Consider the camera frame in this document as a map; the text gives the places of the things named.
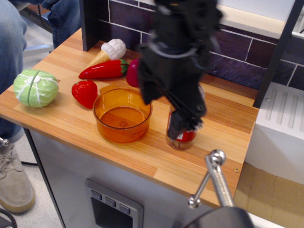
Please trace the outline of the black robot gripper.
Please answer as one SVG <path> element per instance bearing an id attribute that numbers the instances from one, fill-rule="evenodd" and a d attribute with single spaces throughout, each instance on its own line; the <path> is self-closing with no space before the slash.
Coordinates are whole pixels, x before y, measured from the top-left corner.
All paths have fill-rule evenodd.
<path id="1" fill-rule="evenodd" d="M 138 82 L 145 104 L 165 96 L 176 108 L 170 111 L 168 137 L 175 140 L 180 134 L 202 124 L 206 113 L 201 97 L 199 79 L 203 70 L 196 66 L 196 49 L 173 55 L 161 52 L 153 45 L 140 45 Z"/>

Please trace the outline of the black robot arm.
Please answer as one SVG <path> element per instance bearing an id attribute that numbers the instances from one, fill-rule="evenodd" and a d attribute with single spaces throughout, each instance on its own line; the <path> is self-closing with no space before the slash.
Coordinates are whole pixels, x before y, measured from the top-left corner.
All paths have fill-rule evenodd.
<path id="1" fill-rule="evenodd" d="M 199 81 L 217 48 L 222 13 L 215 0 L 157 0 L 150 37 L 139 46 L 138 82 L 145 103 L 162 96 L 175 108 L 168 136 L 202 126 L 206 113 Z"/>

